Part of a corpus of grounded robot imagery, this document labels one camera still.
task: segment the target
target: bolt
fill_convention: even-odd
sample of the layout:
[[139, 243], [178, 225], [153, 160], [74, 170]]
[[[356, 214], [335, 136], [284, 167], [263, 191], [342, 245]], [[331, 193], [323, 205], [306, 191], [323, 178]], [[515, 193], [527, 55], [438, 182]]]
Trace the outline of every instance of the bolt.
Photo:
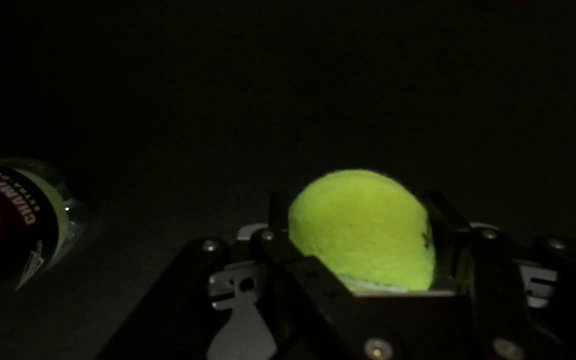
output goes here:
[[567, 242], [559, 239], [559, 238], [550, 238], [549, 245], [555, 249], [567, 249]]
[[497, 239], [499, 238], [497, 230], [491, 230], [491, 227], [484, 227], [482, 235], [488, 238], [488, 239]]
[[370, 360], [393, 360], [393, 346], [382, 338], [369, 338], [364, 351]]
[[508, 340], [508, 338], [497, 338], [493, 341], [493, 348], [502, 360], [524, 360], [522, 346], [518, 346], [517, 341]]
[[264, 232], [263, 232], [263, 239], [272, 242], [272, 239], [275, 239], [275, 234], [272, 234], [270, 230], [264, 230]]
[[217, 239], [207, 239], [207, 242], [202, 243], [202, 249], [204, 249], [204, 252], [215, 252], [219, 245], [221, 245], [221, 243], [219, 243]]

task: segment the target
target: black background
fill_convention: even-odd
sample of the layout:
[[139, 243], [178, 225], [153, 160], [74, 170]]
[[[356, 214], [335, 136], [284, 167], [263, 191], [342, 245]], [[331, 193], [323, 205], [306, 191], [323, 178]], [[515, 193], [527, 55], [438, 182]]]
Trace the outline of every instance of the black background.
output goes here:
[[576, 0], [0, 0], [0, 156], [94, 207], [0, 301], [0, 357], [94, 357], [187, 239], [333, 162], [576, 238]]

